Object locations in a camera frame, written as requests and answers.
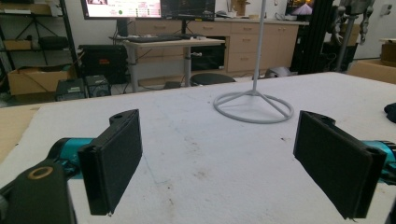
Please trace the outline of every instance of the table surface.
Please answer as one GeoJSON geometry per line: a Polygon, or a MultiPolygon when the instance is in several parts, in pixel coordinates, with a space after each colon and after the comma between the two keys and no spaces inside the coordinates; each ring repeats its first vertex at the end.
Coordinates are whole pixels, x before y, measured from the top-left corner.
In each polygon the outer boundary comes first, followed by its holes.
{"type": "Polygon", "coordinates": [[[182,39],[182,40],[174,40],[174,41],[161,41],[161,42],[151,42],[151,43],[135,43],[125,41],[123,42],[126,46],[131,46],[134,48],[174,48],[174,47],[199,47],[199,46],[210,46],[210,45],[219,45],[224,43],[224,40],[217,39],[182,39]]]}
{"type": "MultiPolygon", "coordinates": [[[[95,137],[109,117],[138,108],[144,155],[115,214],[91,216],[83,181],[68,181],[79,223],[355,223],[342,219],[295,160],[298,112],[329,116],[360,140],[396,142],[396,124],[383,111],[395,102],[396,85],[335,73],[259,80],[259,92],[296,111],[270,125],[226,118],[212,105],[223,93],[251,89],[239,82],[42,105],[0,165],[0,186],[42,161],[60,138],[95,137]]],[[[279,116],[253,96],[224,106],[253,118],[279,116]]],[[[395,196],[395,187],[378,184],[368,217],[357,221],[385,223],[395,196]]]]}

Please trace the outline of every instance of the bag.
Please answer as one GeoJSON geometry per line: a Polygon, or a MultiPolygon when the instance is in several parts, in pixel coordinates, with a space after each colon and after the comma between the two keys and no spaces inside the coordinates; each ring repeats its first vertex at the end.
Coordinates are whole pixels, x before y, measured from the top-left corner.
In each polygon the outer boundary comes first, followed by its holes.
{"type": "Polygon", "coordinates": [[[45,36],[38,38],[38,44],[42,49],[67,49],[69,42],[64,36],[45,36]]]}

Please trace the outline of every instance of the cabinet drawer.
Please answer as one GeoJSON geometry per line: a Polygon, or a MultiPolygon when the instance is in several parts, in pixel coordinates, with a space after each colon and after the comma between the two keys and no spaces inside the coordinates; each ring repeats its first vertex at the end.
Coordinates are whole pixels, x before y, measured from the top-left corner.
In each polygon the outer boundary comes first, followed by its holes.
{"type": "Polygon", "coordinates": [[[231,25],[229,22],[192,21],[188,28],[194,34],[206,36],[229,36],[231,25]]]}
{"type": "Polygon", "coordinates": [[[227,71],[248,71],[254,70],[256,66],[256,53],[230,53],[228,58],[227,71]]]}
{"type": "Polygon", "coordinates": [[[253,22],[232,22],[231,33],[234,34],[258,34],[259,24],[253,22]]]}
{"type": "Polygon", "coordinates": [[[229,52],[256,52],[259,37],[257,35],[232,35],[229,52]]]}
{"type": "Polygon", "coordinates": [[[181,21],[137,20],[134,22],[134,25],[135,32],[131,32],[130,34],[167,34],[175,33],[181,29],[181,21]]]}

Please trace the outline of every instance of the monitor screen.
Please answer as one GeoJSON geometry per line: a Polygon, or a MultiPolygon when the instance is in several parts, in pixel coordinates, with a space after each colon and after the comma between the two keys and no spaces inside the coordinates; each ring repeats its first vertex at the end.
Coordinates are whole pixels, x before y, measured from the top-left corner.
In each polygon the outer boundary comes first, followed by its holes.
{"type": "Polygon", "coordinates": [[[285,15],[308,16],[312,15],[314,0],[288,0],[285,15]]]}
{"type": "Polygon", "coordinates": [[[216,0],[162,0],[165,19],[186,21],[213,21],[216,0]]]}
{"type": "Polygon", "coordinates": [[[84,19],[160,18],[161,0],[81,0],[84,19]]]}

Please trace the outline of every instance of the metal stand base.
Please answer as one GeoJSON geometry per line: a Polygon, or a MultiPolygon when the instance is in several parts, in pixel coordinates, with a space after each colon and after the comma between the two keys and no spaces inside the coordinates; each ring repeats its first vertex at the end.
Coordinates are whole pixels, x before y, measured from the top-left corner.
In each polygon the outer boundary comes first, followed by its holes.
{"type": "Polygon", "coordinates": [[[250,91],[245,91],[245,92],[231,92],[231,93],[226,93],[223,94],[215,99],[213,102],[213,106],[216,108],[217,111],[220,112],[220,114],[229,117],[231,119],[236,119],[244,122],[249,122],[249,123],[260,123],[260,124],[267,124],[267,123],[278,123],[281,121],[285,121],[287,119],[290,119],[291,116],[294,113],[293,107],[287,103],[286,101],[283,101],[281,99],[277,99],[274,96],[270,95],[264,95],[256,91],[256,86],[257,86],[257,79],[259,77],[259,70],[260,70],[260,57],[262,54],[262,33],[263,33],[263,26],[264,26],[264,13],[265,13],[265,4],[266,1],[262,0],[262,13],[260,17],[260,35],[259,35],[259,44],[257,47],[257,57],[256,57],[256,68],[254,72],[254,81],[253,81],[253,90],[250,91]],[[264,101],[266,101],[269,105],[271,105],[273,108],[275,108],[283,117],[280,119],[248,119],[248,118],[242,118],[230,113],[225,112],[222,108],[219,106],[222,104],[225,104],[227,102],[230,102],[231,100],[234,100],[236,98],[239,98],[244,95],[250,95],[252,97],[257,97],[260,96],[264,101]],[[273,101],[277,101],[281,103],[282,105],[285,105],[288,109],[289,112],[283,111],[280,107],[278,107],[276,104],[273,103],[273,101]]]}
{"type": "Polygon", "coordinates": [[[220,114],[229,117],[231,119],[236,119],[248,123],[260,123],[260,124],[268,124],[268,123],[278,123],[285,121],[287,119],[290,119],[294,113],[293,107],[286,101],[275,98],[274,96],[270,95],[264,95],[259,93],[258,91],[255,90],[250,90],[250,91],[245,91],[245,92],[231,92],[231,93],[226,93],[221,96],[218,96],[215,101],[213,102],[213,106],[217,111],[220,112],[220,114]],[[219,106],[222,104],[225,104],[227,102],[230,102],[231,100],[234,100],[236,98],[242,97],[244,95],[250,95],[251,97],[261,97],[264,101],[266,101],[269,105],[271,105],[273,108],[275,108],[280,114],[281,118],[279,119],[248,119],[248,118],[242,118],[230,113],[225,112],[223,109],[221,109],[219,106]],[[274,104],[273,101],[279,102],[285,107],[289,109],[289,111],[284,111],[282,110],[279,106],[274,104]]]}

